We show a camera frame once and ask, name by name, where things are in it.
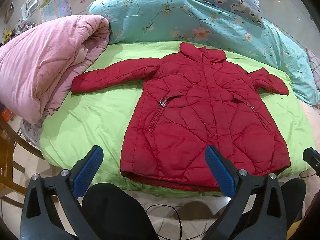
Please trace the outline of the pink folded quilt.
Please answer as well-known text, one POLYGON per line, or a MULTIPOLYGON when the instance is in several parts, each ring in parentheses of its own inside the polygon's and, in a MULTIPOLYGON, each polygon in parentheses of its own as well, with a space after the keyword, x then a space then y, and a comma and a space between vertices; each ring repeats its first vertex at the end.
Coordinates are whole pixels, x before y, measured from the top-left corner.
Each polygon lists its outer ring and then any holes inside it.
POLYGON ((52 115, 106 49, 110 24, 100 15, 42 23, 1 47, 1 103, 30 124, 52 115))

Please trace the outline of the teal floral duvet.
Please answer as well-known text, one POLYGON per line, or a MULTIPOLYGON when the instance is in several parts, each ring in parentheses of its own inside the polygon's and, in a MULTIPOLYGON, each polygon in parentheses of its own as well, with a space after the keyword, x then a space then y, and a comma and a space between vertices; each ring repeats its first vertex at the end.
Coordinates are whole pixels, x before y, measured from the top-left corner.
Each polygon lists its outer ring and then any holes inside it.
POLYGON ((185 41, 234 52, 285 72, 297 98, 319 103, 306 51, 277 26, 263 26, 196 0, 96 0, 92 15, 110 22, 111 43, 185 41))

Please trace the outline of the wall calendar poster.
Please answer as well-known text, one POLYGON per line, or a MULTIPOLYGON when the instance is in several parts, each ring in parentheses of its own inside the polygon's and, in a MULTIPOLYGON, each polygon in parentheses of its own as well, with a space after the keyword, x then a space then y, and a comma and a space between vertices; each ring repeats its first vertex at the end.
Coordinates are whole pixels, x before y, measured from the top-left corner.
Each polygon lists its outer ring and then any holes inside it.
POLYGON ((49 0, 40 6, 42 23, 72 14, 69 0, 49 0))

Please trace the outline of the wooden chair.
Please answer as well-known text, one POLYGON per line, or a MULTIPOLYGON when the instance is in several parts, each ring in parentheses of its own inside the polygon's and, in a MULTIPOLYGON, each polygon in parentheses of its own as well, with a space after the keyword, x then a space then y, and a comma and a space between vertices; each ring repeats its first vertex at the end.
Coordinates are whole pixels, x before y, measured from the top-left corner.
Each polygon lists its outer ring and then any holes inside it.
POLYGON ((23 204, 9 198, 7 195, 16 192, 25 195, 27 188, 15 183, 13 179, 13 170, 16 169, 21 173, 25 172, 25 168, 14 161, 14 149, 16 145, 20 145, 29 153, 43 159, 40 150, 26 142, 20 135, 10 126, 9 121, 12 120, 12 113, 4 105, 1 105, 1 200, 22 208, 23 204))

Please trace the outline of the red quilted puffer jacket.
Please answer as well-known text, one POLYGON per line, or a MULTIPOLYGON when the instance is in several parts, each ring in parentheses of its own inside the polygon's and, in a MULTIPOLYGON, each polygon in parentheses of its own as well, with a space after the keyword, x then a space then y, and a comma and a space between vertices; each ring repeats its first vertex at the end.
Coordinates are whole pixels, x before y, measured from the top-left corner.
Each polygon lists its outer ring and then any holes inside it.
POLYGON ((204 152, 215 146, 235 167, 263 176, 290 166, 287 144, 258 90, 289 95, 265 68, 247 72, 222 50, 182 43, 163 58, 130 59, 75 77, 74 94, 127 81, 143 91, 124 135, 121 175, 184 191, 214 191, 204 152))

